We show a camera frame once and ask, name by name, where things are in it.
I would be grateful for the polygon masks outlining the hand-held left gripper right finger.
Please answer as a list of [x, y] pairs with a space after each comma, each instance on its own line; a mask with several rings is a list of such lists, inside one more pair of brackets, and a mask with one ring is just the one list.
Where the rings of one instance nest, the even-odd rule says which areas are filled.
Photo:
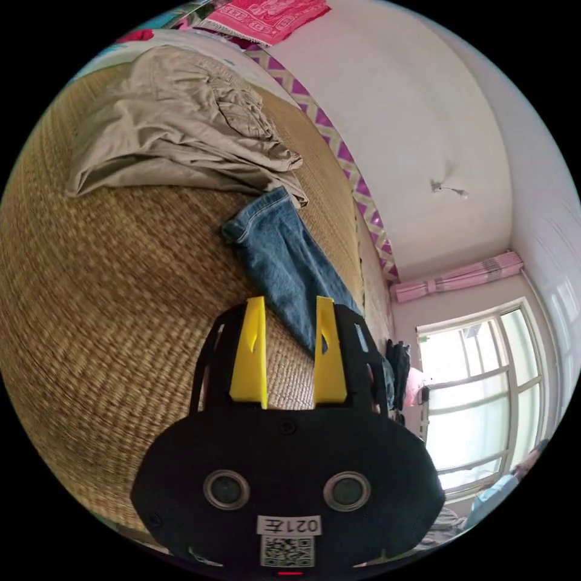
[[343, 404], [346, 399], [347, 386], [335, 303], [331, 298], [318, 296], [313, 403], [315, 405]]

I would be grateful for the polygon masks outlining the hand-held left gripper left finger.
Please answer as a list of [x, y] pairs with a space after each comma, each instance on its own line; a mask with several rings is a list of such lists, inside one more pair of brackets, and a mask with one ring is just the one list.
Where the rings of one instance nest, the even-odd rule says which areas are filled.
[[247, 300], [232, 370], [230, 398], [240, 404], [268, 407], [266, 311], [263, 297]]

